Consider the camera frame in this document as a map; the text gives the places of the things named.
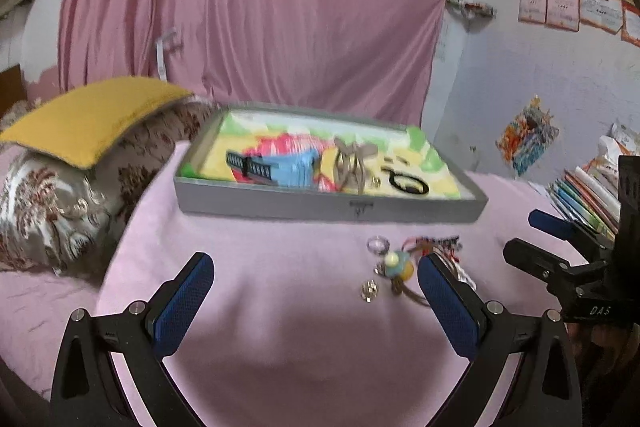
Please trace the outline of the small gold bead earring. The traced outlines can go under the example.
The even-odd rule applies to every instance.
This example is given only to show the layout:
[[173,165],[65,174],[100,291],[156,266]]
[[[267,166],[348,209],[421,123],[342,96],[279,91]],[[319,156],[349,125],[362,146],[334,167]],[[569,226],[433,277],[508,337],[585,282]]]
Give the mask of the small gold bead earring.
[[378,284],[375,280],[365,281],[360,286],[360,297],[365,303],[372,303],[378,297]]

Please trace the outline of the floral patterned pillow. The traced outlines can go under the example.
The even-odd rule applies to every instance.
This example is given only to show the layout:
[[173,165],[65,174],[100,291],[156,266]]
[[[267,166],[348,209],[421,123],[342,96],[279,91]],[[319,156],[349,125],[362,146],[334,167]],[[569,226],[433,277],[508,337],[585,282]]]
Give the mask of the floral patterned pillow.
[[2,270],[100,277],[145,189],[212,112],[197,96],[171,105],[132,127],[88,170],[2,147]]

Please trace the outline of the pink bed sheet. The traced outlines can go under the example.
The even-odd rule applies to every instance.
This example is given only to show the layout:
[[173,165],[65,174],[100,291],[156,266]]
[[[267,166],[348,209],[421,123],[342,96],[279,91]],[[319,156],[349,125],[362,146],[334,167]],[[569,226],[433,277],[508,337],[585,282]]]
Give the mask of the pink bed sheet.
[[38,395],[51,389],[58,347],[77,308],[101,315],[150,298],[197,251],[215,282],[166,362],[209,426],[423,426],[465,370],[432,311],[386,285],[371,301],[367,243],[458,236],[460,261],[484,299],[538,317],[555,306],[541,281],[507,265],[519,237],[570,263],[570,245],[533,229],[549,202],[529,184],[476,174],[487,205],[472,225],[267,222],[190,216],[174,174],[186,146],[140,199],[100,287],[50,273],[1,277],[1,356]]

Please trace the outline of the pink curtain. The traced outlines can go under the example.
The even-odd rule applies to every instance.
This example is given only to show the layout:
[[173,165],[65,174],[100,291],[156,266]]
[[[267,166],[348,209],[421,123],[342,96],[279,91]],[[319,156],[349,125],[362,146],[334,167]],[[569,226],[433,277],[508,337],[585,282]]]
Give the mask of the pink curtain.
[[420,124],[445,0],[62,0],[58,84],[153,77],[219,103]]

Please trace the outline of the yellow pillow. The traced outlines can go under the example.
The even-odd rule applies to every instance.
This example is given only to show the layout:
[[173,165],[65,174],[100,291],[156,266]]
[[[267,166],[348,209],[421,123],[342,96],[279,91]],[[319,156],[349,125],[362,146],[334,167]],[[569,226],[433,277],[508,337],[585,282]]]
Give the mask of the yellow pillow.
[[1,132],[1,142],[88,169],[129,129],[191,95],[186,88],[156,78],[101,80],[31,110]]

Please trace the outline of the brown wooden headboard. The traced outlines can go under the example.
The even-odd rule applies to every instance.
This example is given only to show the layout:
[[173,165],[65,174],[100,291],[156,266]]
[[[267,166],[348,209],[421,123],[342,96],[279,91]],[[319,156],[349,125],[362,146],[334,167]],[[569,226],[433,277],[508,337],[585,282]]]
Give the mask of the brown wooden headboard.
[[26,101],[21,67],[12,66],[0,72],[0,116],[3,116],[16,102]]

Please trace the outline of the yellow green flower charm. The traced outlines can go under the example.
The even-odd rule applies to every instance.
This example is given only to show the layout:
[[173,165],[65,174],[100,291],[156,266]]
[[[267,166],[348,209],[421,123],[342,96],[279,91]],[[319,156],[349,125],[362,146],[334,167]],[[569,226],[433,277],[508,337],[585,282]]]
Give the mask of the yellow green flower charm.
[[414,273],[414,264],[407,251],[389,251],[376,266],[376,273],[389,280],[407,282]]

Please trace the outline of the curtain tieback hook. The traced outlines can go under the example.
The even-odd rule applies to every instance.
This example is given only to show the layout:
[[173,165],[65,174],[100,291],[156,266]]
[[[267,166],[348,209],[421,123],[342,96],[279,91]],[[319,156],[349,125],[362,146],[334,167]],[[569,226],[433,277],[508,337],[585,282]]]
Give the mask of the curtain tieback hook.
[[468,20],[477,17],[495,18],[497,15],[497,10],[486,3],[469,2],[466,0],[446,0],[446,3],[450,8],[453,8]]

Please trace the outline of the beige hair claw clip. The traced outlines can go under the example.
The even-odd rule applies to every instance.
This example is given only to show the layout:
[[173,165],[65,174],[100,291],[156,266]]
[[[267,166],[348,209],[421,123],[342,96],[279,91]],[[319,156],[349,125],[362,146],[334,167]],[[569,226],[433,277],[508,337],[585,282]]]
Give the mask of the beige hair claw clip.
[[334,184],[338,191],[355,190],[364,192],[368,172],[364,165],[367,158],[378,155],[378,146],[371,142],[345,143],[340,138],[334,139],[337,154],[333,165]]

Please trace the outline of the stack of books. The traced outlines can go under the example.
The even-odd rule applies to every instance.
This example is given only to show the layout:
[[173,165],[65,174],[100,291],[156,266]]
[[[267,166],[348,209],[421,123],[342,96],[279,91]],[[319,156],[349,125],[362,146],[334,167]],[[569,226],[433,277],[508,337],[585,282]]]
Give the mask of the stack of books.
[[612,182],[597,170],[575,167],[551,182],[547,192],[567,221],[575,221],[607,239],[620,229],[620,202]]

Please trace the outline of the grey jewelry tray box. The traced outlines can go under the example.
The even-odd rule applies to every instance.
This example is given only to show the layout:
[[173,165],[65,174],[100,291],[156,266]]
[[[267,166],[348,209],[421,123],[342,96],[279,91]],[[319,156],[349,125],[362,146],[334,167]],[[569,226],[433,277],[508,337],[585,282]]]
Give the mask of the grey jewelry tray box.
[[471,223],[488,202],[418,127],[259,104],[216,109],[174,182],[182,211],[247,219]]

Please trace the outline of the cartoon bear towel liner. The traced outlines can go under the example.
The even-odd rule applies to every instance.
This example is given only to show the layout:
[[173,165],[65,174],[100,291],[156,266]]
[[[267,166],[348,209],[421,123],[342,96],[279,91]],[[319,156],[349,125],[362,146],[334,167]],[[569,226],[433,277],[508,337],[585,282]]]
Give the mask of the cartoon bear towel liner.
[[[435,147],[418,127],[398,128],[363,124],[336,117],[314,117],[248,108],[227,109],[213,136],[200,145],[178,173],[183,178],[224,184],[259,184],[244,178],[226,164],[228,150],[250,156],[271,156],[318,150],[320,159],[311,188],[280,187],[375,197],[458,200],[462,190]],[[345,143],[371,142],[378,155],[367,158],[368,177],[364,192],[338,191],[333,165],[337,154],[334,139]]]

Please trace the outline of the blue smart watch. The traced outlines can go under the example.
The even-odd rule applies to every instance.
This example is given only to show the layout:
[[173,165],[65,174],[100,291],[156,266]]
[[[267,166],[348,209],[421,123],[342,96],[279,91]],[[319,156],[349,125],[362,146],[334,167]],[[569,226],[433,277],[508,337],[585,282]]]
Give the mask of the blue smart watch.
[[250,156],[228,150],[226,164],[232,171],[259,184],[280,187],[311,188],[320,159],[318,150],[302,153]]

